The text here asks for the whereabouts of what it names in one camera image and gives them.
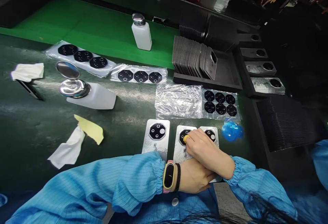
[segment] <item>yellow sticky note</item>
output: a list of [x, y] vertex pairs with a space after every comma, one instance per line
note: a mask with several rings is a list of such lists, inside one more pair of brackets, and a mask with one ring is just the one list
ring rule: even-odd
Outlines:
[[79, 122], [78, 126], [91, 138], [93, 138], [97, 145], [100, 145], [104, 139], [103, 129], [97, 124], [88, 121], [78, 115], [74, 115], [74, 118]]

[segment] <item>hair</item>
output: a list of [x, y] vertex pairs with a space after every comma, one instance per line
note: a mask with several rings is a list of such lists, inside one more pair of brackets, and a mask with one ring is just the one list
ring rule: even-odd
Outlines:
[[255, 203], [257, 209], [259, 210], [260, 219], [251, 219], [249, 216], [242, 218], [240, 215], [232, 214], [226, 211], [220, 211], [220, 214], [213, 214], [210, 212], [202, 212], [195, 214], [191, 213], [183, 220], [178, 221], [159, 221], [152, 224], [195, 224], [195, 223], [220, 223], [220, 224], [239, 224], [239, 223], [306, 223], [302, 220], [295, 220], [285, 212], [276, 209], [271, 203], [263, 200], [259, 196], [252, 195], [253, 202]]

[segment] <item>plastic bag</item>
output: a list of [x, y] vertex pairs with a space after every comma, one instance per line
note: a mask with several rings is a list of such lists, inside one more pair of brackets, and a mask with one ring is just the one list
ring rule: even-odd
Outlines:
[[199, 119], [202, 117], [200, 85], [159, 84], [156, 89], [157, 119]]
[[222, 126], [221, 134], [227, 141], [232, 142], [239, 137], [243, 137], [244, 129], [231, 118], [227, 118]]
[[237, 94], [203, 88], [202, 118], [224, 120], [227, 117], [240, 121]]
[[130, 83], [166, 83], [167, 69], [117, 64], [112, 69], [110, 80]]
[[116, 65], [115, 62], [63, 40], [45, 50], [44, 53], [49, 58], [70, 62], [100, 78], [108, 76]]

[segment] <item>circular lens hole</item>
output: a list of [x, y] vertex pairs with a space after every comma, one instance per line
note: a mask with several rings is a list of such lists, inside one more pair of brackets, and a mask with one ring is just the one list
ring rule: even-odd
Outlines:
[[260, 37], [258, 35], [256, 35], [256, 34], [253, 34], [251, 36], [251, 39], [254, 40], [254, 41], [258, 41], [260, 39]]
[[264, 50], [257, 50], [257, 51], [256, 51], [256, 54], [257, 54], [258, 56], [265, 56], [265, 51], [264, 51]]
[[266, 70], [272, 70], [273, 69], [273, 65], [271, 63], [263, 63], [263, 67]]
[[271, 79], [271, 80], [270, 80], [270, 84], [271, 84], [273, 87], [277, 87], [277, 88], [281, 87], [281, 83], [280, 83], [280, 81], [279, 81], [279, 80], [276, 80], [276, 79]]
[[213, 51], [211, 52], [211, 58], [212, 58], [213, 62], [216, 63], [217, 59], [216, 59], [216, 55]]

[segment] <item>white cloth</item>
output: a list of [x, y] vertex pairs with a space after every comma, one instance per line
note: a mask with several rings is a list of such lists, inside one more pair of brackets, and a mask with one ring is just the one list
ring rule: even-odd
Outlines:
[[48, 158], [58, 169], [65, 164], [75, 164], [84, 140], [84, 132], [77, 126], [66, 143], [62, 143], [56, 151]]
[[11, 72], [13, 80], [21, 80], [31, 82], [32, 79], [43, 78], [44, 65], [43, 63], [36, 64], [18, 64], [14, 71]]

